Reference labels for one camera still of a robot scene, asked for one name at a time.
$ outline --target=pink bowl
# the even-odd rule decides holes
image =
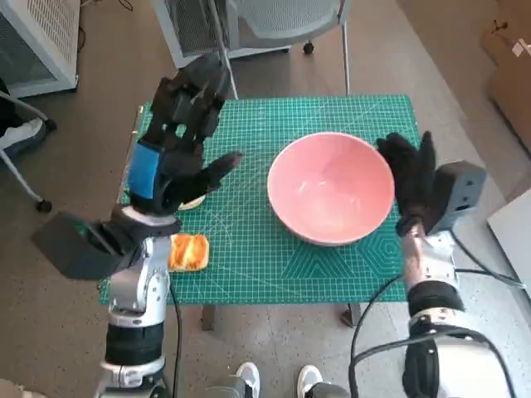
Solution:
[[[276,215],[317,245],[346,245],[386,219],[394,181],[385,159],[362,139],[315,133],[288,145],[267,178]]]

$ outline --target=table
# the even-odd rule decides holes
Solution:
[[[139,134],[149,125],[147,109],[148,104]],[[204,306],[205,329],[213,328],[215,305],[263,303],[349,303],[345,315],[353,326],[359,304],[402,271],[396,207],[371,235],[338,248],[301,241],[271,210],[266,179],[275,156],[293,140],[320,131],[350,133],[370,143],[398,132],[420,143],[405,95],[228,100],[214,137],[207,140],[206,163],[232,150],[243,152],[243,161],[200,207],[178,214],[183,232],[202,233],[210,241],[205,270],[172,274],[179,301]],[[120,199],[129,200],[126,186]],[[404,298],[396,284],[382,300]],[[105,283],[100,301],[108,302]]]

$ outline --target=chair leg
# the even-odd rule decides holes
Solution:
[[[37,202],[42,202],[43,199],[39,197],[31,188],[29,185],[27,185],[26,180],[21,175],[21,173],[18,172],[15,165],[12,163],[11,159],[8,157],[8,155],[5,153],[3,149],[0,149],[0,158],[6,163],[9,170],[13,173],[15,178],[20,182],[24,190],[26,190],[27,194],[32,197]]]
[[[8,101],[11,101],[15,105],[18,105],[21,108],[24,108],[26,110],[29,110],[30,112],[33,112],[34,114],[36,114],[39,118],[41,118],[45,122],[48,120],[47,116],[45,114],[43,114],[39,109],[33,108],[31,105],[26,104],[25,102],[20,101],[19,99],[15,98],[15,97],[13,97],[13,96],[11,96],[9,94],[6,94],[6,93],[4,93],[1,90],[0,90],[0,98],[3,98],[3,99],[8,100]]]
[[[208,6],[210,8],[210,14],[214,20],[214,32],[216,33],[217,46],[219,48],[220,56],[222,61],[229,70],[229,76],[231,77],[231,87],[232,93],[234,94],[235,100],[238,100],[238,92],[236,91],[236,83],[234,81],[234,75],[232,74],[231,61],[227,54],[227,49],[225,48],[225,43],[223,42],[223,30],[222,23],[219,20],[219,15],[217,13],[216,2],[214,0],[208,0]]]
[[[343,65],[345,69],[345,89],[347,95],[350,94],[350,67],[348,62],[348,33],[347,22],[341,26],[341,32],[343,33]]]

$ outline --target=silver arm segment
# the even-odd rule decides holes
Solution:
[[[453,327],[481,332],[475,317],[465,312],[460,300],[452,256],[454,242],[450,234],[443,231],[426,236],[423,226],[417,224],[402,237],[402,249],[411,315],[410,334],[414,336]],[[453,303],[455,308],[441,303]],[[485,344],[470,337],[445,337],[434,341],[430,347],[416,347],[411,351],[408,348],[407,356],[418,356],[417,365],[436,362],[437,398],[510,397],[496,355]],[[426,373],[417,373],[414,366],[408,369],[406,365],[404,379],[406,377],[418,377],[419,380],[424,377],[425,381]]]
[[[109,325],[127,332],[127,329],[145,330],[163,324],[170,283],[170,249],[171,240],[168,236],[147,238],[136,264],[111,277]],[[160,388],[158,382],[165,362],[162,350],[158,358],[141,364],[120,365],[102,361],[102,376],[95,398],[151,396],[155,389]],[[141,386],[145,388],[132,391]]]

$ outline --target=gray chair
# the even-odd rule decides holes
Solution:
[[[347,95],[350,93],[347,17],[352,0],[225,0],[224,3],[207,1],[219,51],[231,72],[235,98],[238,98],[236,85],[232,78],[225,42],[231,50],[242,47],[281,47],[311,41],[338,26],[341,26],[343,33],[345,90]]]

